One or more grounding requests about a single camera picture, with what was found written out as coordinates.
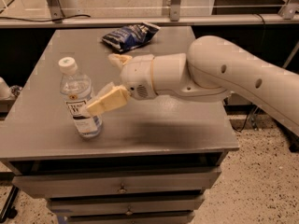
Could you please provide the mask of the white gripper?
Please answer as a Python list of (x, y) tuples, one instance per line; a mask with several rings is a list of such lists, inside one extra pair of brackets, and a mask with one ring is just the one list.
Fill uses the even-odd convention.
[(91, 116), (126, 105), (130, 96), (136, 100), (154, 99), (157, 96), (152, 85), (152, 54), (132, 57), (111, 53), (108, 59), (121, 70), (122, 85), (117, 86), (110, 82), (100, 90), (86, 105), (86, 111)]

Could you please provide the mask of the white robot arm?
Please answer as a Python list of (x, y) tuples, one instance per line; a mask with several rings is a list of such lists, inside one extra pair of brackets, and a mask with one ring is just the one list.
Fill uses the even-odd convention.
[(218, 102), (234, 92), (299, 134), (299, 75), (265, 62), (221, 37), (194, 40), (186, 53), (128, 56), (112, 53), (120, 86), (107, 84), (85, 107), (87, 117), (136, 100), (171, 95), (182, 100)]

